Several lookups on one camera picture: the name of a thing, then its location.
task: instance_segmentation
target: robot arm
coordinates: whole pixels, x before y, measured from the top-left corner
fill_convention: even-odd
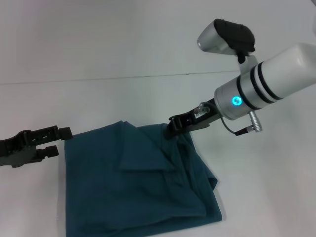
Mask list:
[[[254,51],[250,30],[218,19],[202,32],[197,44],[205,52],[237,55],[240,75],[217,88],[214,99],[171,117],[165,131],[167,139],[208,127],[222,117],[235,120],[246,114],[250,115],[252,125],[233,133],[259,132],[262,128],[255,110],[316,83],[316,45],[298,43],[258,64],[254,56],[249,56]]]

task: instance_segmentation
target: black stripe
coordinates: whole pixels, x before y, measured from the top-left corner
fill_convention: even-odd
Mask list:
[[[244,92],[242,91],[241,85],[240,85],[240,76],[237,78],[237,90],[238,90],[238,92],[239,92],[239,94],[240,94],[242,100],[245,102],[245,104],[246,104],[249,108],[251,108],[252,110],[258,110],[258,109],[259,109],[259,108],[255,107],[255,106],[253,106],[253,105],[249,102],[249,100],[247,100],[247,98],[246,98]]]
[[[261,90],[259,89],[258,87],[258,84],[256,82],[256,79],[255,79],[255,67],[253,67],[251,69],[251,72],[250,72],[250,80],[251,80],[251,83],[253,85],[253,88],[255,88],[255,91],[257,92],[257,94],[259,95],[259,97],[266,103],[268,104],[272,104],[274,103],[273,101],[269,100],[262,92]]]
[[[281,100],[282,98],[276,96],[271,90],[270,88],[268,87],[263,75],[262,75],[262,70],[261,70],[261,65],[262,63],[259,63],[258,65],[258,75],[259,75],[259,79],[261,81],[261,84],[263,85],[264,89],[267,91],[267,93],[272,97],[274,98],[275,100]]]

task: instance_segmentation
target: folded shirt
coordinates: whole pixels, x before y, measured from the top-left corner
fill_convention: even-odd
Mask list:
[[[187,133],[118,122],[65,141],[66,236],[145,237],[222,220]]]

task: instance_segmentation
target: white surface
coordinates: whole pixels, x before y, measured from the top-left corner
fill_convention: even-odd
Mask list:
[[[298,43],[265,61],[262,74],[271,91],[284,98],[316,83],[315,66],[316,45]]]
[[[248,26],[259,61],[315,42],[310,0],[0,0],[0,83],[237,70],[196,43],[216,18]]]
[[[70,126],[76,134],[118,120],[135,126],[167,122],[210,99],[215,88],[235,76],[1,85],[0,139],[52,125]],[[216,196],[224,221],[163,236],[315,236],[315,99],[311,86],[258,111],[262,133],[235,137],[220,121],[193,132],[199,154],[219,179]],[[228,123],[237,130],[250,121]],[[63,179],[58,158],[17,169],[0,167],[1,236],[63,236],[57,225]]]

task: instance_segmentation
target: blue led light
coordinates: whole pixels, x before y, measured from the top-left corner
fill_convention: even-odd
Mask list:
[[[239,96],[234,96],[232,99],[232,104],[239,106],[242,104],[242,99]]]

